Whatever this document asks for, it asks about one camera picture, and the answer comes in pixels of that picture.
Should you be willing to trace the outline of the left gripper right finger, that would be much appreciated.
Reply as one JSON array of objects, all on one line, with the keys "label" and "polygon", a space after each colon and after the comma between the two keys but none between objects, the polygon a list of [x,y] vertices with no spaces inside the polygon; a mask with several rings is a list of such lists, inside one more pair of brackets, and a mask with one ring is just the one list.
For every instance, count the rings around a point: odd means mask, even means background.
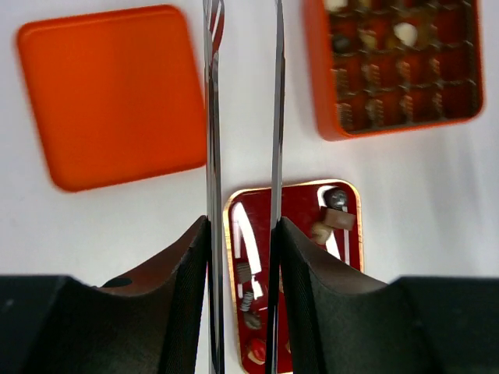
[{"label": "left gripper right finger", "polygon": [[363,273],[359,291],[330,288],[327,306],[338,345],[325,373],[495,373],[498,281]]}]

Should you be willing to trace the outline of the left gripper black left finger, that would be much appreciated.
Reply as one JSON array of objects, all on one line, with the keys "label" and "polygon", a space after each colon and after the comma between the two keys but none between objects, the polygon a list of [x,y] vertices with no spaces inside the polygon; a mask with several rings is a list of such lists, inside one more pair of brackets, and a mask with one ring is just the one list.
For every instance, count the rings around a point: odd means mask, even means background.
[{"label": "left gripper black left finger", "polygon": [[194,372],[209,243],[199,217],[100,287],[66,275],[2,276],[2,372]]}]

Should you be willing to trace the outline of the orange box lid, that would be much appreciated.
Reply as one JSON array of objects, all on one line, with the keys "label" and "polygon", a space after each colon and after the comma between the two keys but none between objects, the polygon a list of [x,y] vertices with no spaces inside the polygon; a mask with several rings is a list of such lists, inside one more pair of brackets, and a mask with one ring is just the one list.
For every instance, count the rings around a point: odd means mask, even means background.
[{"label": "orange box lid", "polygon": [[199,168],[203,94],[172,5],[46,19],[16,37],[44,158],[67,192]]}]

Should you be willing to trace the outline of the orange chocolate box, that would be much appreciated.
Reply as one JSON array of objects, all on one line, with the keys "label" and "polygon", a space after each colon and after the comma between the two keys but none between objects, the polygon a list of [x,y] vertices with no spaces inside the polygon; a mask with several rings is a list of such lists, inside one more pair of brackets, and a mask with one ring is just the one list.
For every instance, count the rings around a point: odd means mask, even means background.
[{"label": "orange chocolate box", "polygon": [[[349,1],[302,14],[315,121],[327,141],[467,122],[483,108],[477,1]],[[394,35],[406,22],[413,47]]]}]

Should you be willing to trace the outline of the white square chocolate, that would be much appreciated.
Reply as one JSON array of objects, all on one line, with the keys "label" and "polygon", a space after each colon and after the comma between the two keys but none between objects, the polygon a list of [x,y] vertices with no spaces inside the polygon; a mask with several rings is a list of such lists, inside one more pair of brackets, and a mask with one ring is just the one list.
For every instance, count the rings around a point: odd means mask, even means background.
[{"label": "white square chocolate", "polygon": [[348,6],[348,0],[325,0],[324,6],[328,12],[340,12]]}]

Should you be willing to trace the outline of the metal tongs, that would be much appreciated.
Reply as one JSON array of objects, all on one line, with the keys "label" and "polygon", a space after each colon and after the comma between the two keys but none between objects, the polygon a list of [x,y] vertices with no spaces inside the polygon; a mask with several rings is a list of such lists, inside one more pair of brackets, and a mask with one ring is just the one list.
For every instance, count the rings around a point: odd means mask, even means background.
[{"label": "metal tongs", "polygon": [[[276,57],[274,83],[274,125],[272,145],[271,219],[265,372],[278,371],[278,306],[281,220],[282,147],[285,103],[285,32],[283,4],[276,8]],[[211,373],[225,372],[222,274],[221,150],[219,119],[219,48],[225,25],[225,3],[203,2],[204,91],[207,112],[207,217],[211,225],[211,259],[208,262]]]}]

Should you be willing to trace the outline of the white oval chocolate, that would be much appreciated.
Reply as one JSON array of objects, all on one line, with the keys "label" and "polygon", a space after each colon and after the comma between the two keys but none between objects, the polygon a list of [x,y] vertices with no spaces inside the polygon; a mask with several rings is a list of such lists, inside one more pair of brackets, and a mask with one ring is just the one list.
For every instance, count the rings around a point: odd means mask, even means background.
[{"label": "white oval chocolate", "polygon": [[413,47],[418,39],[418,30],[411,23],[401,22],[394,25],[394,35],[407,47]]}]

